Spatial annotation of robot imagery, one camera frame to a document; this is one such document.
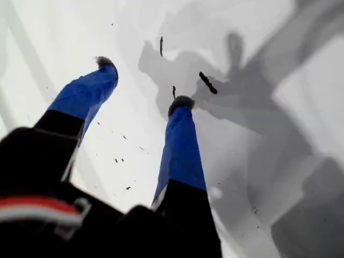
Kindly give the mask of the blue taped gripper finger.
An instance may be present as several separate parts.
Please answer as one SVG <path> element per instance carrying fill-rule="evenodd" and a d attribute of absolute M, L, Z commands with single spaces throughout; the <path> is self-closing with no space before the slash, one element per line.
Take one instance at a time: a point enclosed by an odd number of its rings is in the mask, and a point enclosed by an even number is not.
<path fill-rule="evenodd" d="M 83 140 L 118 83 L 118 71 L 109 58 L 98 56 L 96 63 L 98 69 L 66 84 L 52 100 L 33 128 L 38 140 Z"/>
<path fill-rule="evenodd" d="M 192 116 L 195 101 L 178 96 L 168 109 L 164 147 L 152 207 L 168 197 L 184 212 L 212 214 Z"/>

